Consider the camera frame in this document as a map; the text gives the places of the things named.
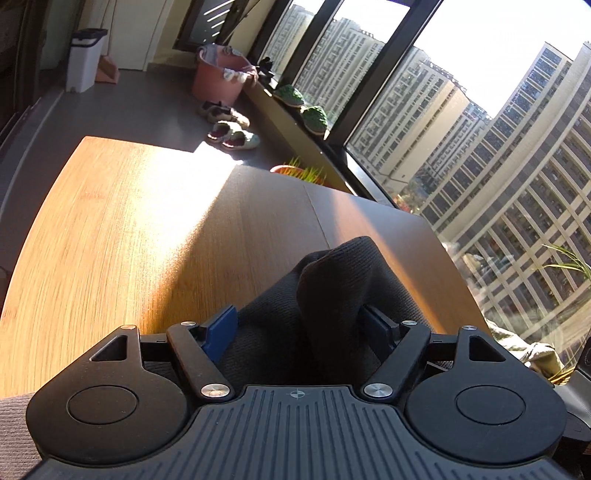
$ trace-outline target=green slipper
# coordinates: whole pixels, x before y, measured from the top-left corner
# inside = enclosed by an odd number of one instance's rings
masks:
[[[329,126],[326,113],[321,106],[311,106],[301,113],[304,120],[304,127],[314,135],[319,135],[324,138],[326,129]]]
[[[304,97],[293,85],[284,85],[273,92],[273,97],[287,106],[299,107],[304,105]]]

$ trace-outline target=grass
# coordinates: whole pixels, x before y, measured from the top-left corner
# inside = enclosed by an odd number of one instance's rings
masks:
[[[290,167],[300,168],[300,170],[289,170],[284,173],[284,175],[294,177],[303,181],[307,181],[309,183],[316,183],[317,185],[324,185],[324,180],[326,179],[326,175],[322,175],[321,168],[313,168],[313,167],[306,167],[302,168],[300,166],[300,159],[299,158],[292,158],[288,163]]]

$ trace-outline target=window frame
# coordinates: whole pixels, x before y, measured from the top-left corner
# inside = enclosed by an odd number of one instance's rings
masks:
[[[285,66],[277,87],[292,83],[301,73],[342,2],[343,0],[324,0]],[[390,195],[369,174],[366,168],[349,154],[345,145],[360,124],[364,114],[369,110],[382,88],[396,71],[396,68],[404,61],[405,55],[410,51],[442,2],[443,0],[395,0],[395,3],[409,7],[409,10],[369,66],[353,95],[343,107],[327,138],[324,140],[307,133],[309,138],[328,156],[357,195],[395,208],[398,208],[398,206],[394,203],[394,200],[390,198]],[[277,0],[271,7],[255,42],[246,56],[252,64],[258,63],[277,25],[290,5],[291,0]],[[293,110],[287,108],[286,110],[303,127],[299,116]]]

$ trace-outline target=window sill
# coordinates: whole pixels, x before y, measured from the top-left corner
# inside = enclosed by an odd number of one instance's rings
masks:
[[[244,94],[260,111],[265,128],[278,133],[288,144],[294,157],[306,166],[322,168],[332,188],[396,207],[373,177],[344,149],[332,148],[325,140],[305,129],[301,116],[294,109],[275,100],[263,85],[246,87]]]

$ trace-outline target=metal screw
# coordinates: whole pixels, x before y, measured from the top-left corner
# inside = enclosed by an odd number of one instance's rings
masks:
[[[209,398],[221,398],[230,393],[230,387],[222,383],[210,383],[201,389],[201,393]]]
[[[366,385],[363,389],[364,393],[373,398],[385,398],[392,395],[392,387],[390,385],[386,385],[385,383],[370,383]]]

